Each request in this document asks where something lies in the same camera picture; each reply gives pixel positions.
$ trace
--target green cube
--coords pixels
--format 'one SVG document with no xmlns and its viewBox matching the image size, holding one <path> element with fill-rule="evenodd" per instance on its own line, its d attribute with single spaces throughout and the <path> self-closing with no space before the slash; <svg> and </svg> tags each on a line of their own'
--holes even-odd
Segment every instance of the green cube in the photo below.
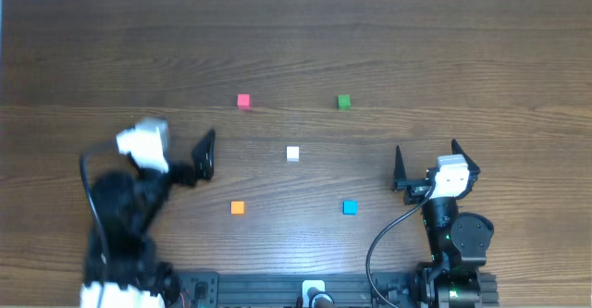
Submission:
<svg viewBox="0 0 592 308">
<path fill-rule="evenodd" d="M 339 110 L 348 110 L 348 109 L 352 108 L 352 102 L 350 101 L 349 94 L 338 95 L 337 102 L 339 105 Z"/>
</svg>

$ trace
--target red cube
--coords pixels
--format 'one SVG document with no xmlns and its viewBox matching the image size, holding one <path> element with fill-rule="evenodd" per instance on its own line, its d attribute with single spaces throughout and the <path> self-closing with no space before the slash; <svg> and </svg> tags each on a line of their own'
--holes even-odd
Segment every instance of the red cube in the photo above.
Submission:
<svg viewBox="0 0 592 308">
<path fill-rule="evenodd" d="M 243 110 L 250 110 L 251 109 L 251 95 L 250 94 L 239 94 L 239 99 L 237 100 L 237 107 Z"/>
</svg>

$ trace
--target colored block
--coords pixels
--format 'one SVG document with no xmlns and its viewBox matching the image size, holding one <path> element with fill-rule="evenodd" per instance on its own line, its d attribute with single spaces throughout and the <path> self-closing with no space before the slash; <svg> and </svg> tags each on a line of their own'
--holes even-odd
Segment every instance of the colored block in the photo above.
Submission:
<svg viewBox="0 0 592 308">
<path fill-rule="evenodd" d="M 286 147 L 286 160 L 290 162 L 300 161 L 300 147 L 288 146 Z"/>
<path fill-rule="evenodd" d="M 251 109 L 251 95 L 250 94 L 239 94 L 237 99 L 237 107 L 244 110 Z"/>
<path fill-rule="evenodd" d="M 352 102 L 350 101 L 350 95 L 338 95 L 337 102 L 339 104 L 339 110 L 348 110 L 352 107 Z"/>
<path fill-rule="evenodd" d="M 355 216 L 358 213 L 358 202 L 345 201 L 343 202 L 343 214 Z"/>
<path fill-rule="evenodd" d="M 244 215 L 244 201 L 230 202 L 230 214 L 235 216 Z"/>
</svg>

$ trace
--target wooden table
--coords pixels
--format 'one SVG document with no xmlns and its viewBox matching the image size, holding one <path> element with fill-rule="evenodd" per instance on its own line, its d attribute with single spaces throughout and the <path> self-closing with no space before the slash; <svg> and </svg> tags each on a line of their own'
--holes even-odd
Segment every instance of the wooden table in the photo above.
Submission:
<svg viewBox="0 0 592 308">
<path fill-rule="evenodd" d="M 78 154 L 146 116 L 169 119 L 176 159 L 217 131 L 214 180 L 175 189 L 153 227 L 177 269 L 362 273 L 409 209 L 389 189 L 396 145 L 422 177 L 457 138 L 483 169 L 461 205 L 496 226 L 502 304 L 590 304 L 592 0 L 4 4 L 0 304 L 78 304 Z M 373 268 L 427 259 L 414 216 Z"/>
</svg>

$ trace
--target black cable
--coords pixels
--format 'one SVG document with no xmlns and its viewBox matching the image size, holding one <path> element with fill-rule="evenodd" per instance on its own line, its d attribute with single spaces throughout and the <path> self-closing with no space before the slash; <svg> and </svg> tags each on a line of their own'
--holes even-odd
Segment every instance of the black cable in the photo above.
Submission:
<svg viewBox="0 0 592 308">
<path fill-rule="evenodd" d="M 101 307 L 103 303 L 103 296 L 105 295 L 105 283 L 109 277 L 109 248 L 107 246 L 107 237 L 105 234 L 105 228 L 103 227 L 103 223 L 99 218 L 99 214 L 96 211 L 96 207 L 93 202 L 93 197 L 91 196 L 91 185 L 89 184 L 89 177 L 86 170 L 86 162 L 87 159 L 91 154 L 95 154 L 101 151 L 104 151 L 108 148 L 113 146 L 117 146 L 114 141 L 107 142 L 104 144 L 97 145 L 93 147 L 91 150 L 83 153 L 80 155 L 80 178 L 82 179 L 82 186 L 84 187 L 84 192 L 86 193 L 86 197 L 89 200 L 89 205 L 91 206 L 92 217 L 94 218 L 94 223 L 96 227 L 97 234 L 99 235 L 99 240 L 101 241 L 101 248 L 103 250 L 103 257 L 105 258 L 105 267 L 103 268 L 103 276 L 101 280 L 101 292 L 99 293 L 99 302 L 97 303 L 97 308 Z"/>
<path fill-rule="evenodd" d="M 389 300 L 387 300 L 387 298 L 385 298 L 382 294 L 380 294 L 380 292 L 378 291 L 378 288 L 376 287 L 376 284 L 374 283 L 374 280 L 372 280 L 372 274 L 370 273 L 370 259 L 372 258 L 372 252 L 374 251 L 374 249 L 375 249 L 376 245 L 378 244 L 378 242 L 380 241 L 380 239 L 382 239 L 382 237 L 384 237 L 385 234 L 387 234 L 389 232 L 389 230 L 393 229 L 395 226 L 399 225 L 399 223 L 401 221 L 407 219 L 409 216 L 411 216 L 415 212 L 419 211 L 419 209 L 421 209 L 427 203 L 427 201 L 429 201 L 429 198 L 432 196 L 433 190 L 434 190 L 434 187 L 432 187 L 427 192 L 427 194 L 424 197 L 424 200 L 422 200 L 418 205 L 416 205 L 411 211 L 398 217 L 395 221 L 391 222 L 390 224 L 388 224 L 388 226 L 386 226 L 384 229 L 382 229 L 382 231 L 380 233 L 378 233 L 378 235 L 376 236 L 376 238 L 374 239 L 374 241 L 370 245 L 370 249 L 368 249 L 368 254 L 366 255 L 366 276 L 368 277 L 368 282 L 370 283 L 370 287 L 372 287 L 372 290 L 374 291 L 374 293 L 376 293 L 376 296 L 379 299 L 384 301 L 387 305 L 391 306 L 392 308 L 399 308 L 399 306 L 394 304 L 393 302 L 390 302 Z"/>
</svg>

